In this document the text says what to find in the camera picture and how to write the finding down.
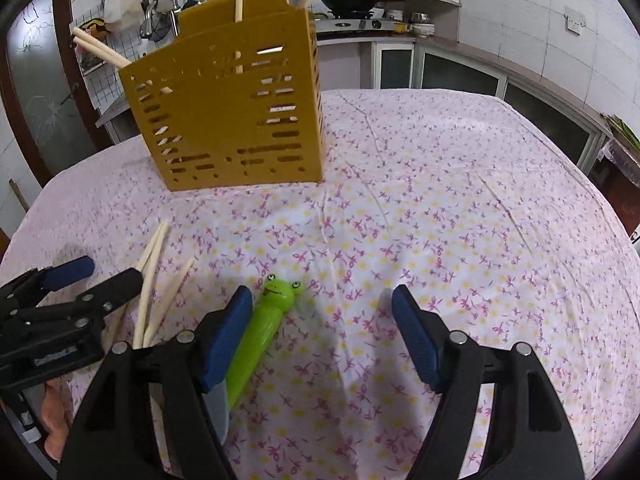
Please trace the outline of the person left hand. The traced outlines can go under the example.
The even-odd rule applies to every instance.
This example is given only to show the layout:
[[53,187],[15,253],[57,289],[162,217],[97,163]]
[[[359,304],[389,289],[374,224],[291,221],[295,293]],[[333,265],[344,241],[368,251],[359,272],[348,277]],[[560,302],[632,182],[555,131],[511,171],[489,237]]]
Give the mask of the person left hand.
[[70,433],[70,392],[62,378],[50,379],[44,383],[41,403],[41,419],[48,430],[44,450],[57,463],[61,460],[68,434]]

